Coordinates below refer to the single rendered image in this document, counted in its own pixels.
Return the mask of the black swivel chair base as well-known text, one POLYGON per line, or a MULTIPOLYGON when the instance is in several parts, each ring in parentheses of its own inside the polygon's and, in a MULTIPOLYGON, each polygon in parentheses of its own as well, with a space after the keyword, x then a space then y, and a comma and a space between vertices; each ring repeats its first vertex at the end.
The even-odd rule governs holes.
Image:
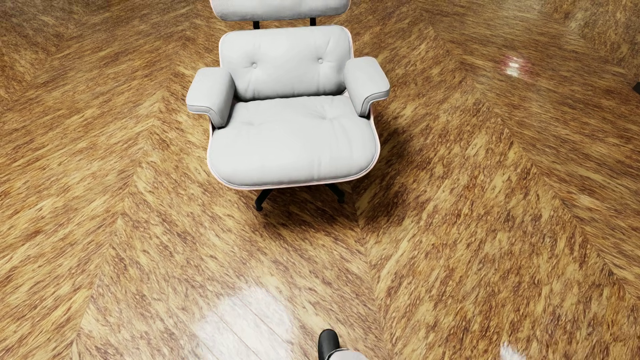
MULTIPOLYGON (((324 185, 336 196, 338 203, 343 204, 345 202, 346 194, 340 187, 338 187, 338 185, 334 183, 328 183, 324 185)), ((260 212, 263 210, 263 203, 267 200, 274 189, 275 188, 267 188, 260 191, 254 201, 254 207, 256 211, 260 212)))

